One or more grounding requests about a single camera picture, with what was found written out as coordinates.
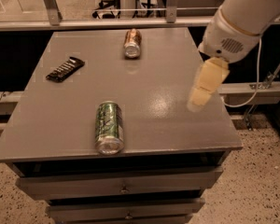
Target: green can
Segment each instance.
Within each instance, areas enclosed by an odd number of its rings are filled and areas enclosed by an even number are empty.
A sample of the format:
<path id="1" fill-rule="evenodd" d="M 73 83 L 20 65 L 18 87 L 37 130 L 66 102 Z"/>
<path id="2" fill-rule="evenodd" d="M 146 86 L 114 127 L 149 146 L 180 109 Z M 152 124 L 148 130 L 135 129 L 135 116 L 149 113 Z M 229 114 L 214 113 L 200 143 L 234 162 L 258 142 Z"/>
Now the green can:
<path id="1" fill-rule="evenodd" d="M 116 154 L 124 147 L 121 109 L 112 101 L 101 103 L 97 109 L 95 147 L 105 155 Z"/>

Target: floor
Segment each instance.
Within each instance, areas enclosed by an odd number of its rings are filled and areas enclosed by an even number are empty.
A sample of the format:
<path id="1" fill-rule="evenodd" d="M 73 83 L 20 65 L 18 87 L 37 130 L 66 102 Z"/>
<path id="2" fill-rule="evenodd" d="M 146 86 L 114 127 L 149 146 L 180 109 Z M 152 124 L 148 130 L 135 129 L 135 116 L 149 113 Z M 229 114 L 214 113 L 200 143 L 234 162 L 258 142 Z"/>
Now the floor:
<path id="1" fill-rule="evenodd" d="M 280 224 L 280 136 L 262 113 L 250 132 L 231 116 L 244 149 L 223 163 L 224 173 L 203 197 L 206 204 L 189 224 Z M 15 187 L 16 176 L 0 164 L 0 224 L 53 223 L 46 204 Z"/>

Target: white cable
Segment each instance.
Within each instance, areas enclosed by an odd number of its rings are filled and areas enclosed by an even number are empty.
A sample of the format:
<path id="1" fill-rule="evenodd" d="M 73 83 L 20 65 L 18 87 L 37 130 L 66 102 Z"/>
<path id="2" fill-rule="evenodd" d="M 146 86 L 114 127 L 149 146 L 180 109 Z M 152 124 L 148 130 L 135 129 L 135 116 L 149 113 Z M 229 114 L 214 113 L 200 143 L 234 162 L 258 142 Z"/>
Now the white cable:
<path id="1" fill-rule="evenodd" d="M 247 100 L 246 102 L 239 104 L 239 105 L 229 105 L 229 104 L 226 104 L 225 101 L 223 100 L 223 103 L 225 106 L 231 107 L 231 108 L 242 107 L 244 105 L 249 104 L 254 99 L 254 97 L 257 95 L 258 90 L 259 90 L 259 60 L 260 60 L 261 46 L 262 46 L 262 43 L 261 43 L 261 39 L 260 39 L 259 40 L 259 53 L 258 53 L 258 60 L 257 60 L 257 78 L 256 78 L 257 81 L 256 81 L 256 88 L 255 88 L 255 91 L 254 91 L 252 97 L 249 100 Z"/>

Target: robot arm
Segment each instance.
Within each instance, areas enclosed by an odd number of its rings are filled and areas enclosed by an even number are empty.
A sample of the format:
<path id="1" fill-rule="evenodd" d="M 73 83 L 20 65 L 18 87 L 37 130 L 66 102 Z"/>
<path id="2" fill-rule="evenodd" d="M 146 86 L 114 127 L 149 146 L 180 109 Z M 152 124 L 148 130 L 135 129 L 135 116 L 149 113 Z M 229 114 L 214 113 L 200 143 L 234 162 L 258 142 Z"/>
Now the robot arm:
<path id="1" fill-rule="evenodd" d="M 271 21 L 280 15 L 280 0 L 225 0 L 207 26 L 199 51 L 210 56 L 192 88 L 188 108 L 202 107 L 227 77 L 228 63 L 242 60 Z"/>

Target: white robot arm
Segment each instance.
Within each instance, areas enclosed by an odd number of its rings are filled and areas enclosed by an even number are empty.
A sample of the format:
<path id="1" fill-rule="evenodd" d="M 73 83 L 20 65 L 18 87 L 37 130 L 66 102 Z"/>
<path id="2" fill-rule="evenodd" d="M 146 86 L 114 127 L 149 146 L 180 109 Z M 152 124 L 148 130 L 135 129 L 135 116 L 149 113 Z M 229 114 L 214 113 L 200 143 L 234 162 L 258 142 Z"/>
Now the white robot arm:
<path id="1" fill-rule="evenodd" d="M 210 56 L 192 88 L 188 108 L 204 106 L 229 74 L 228 63 L 242 60 L 271 21 L 280 15 L 280 0 L 225 0 L 208 24 L 199 51 Z"/>

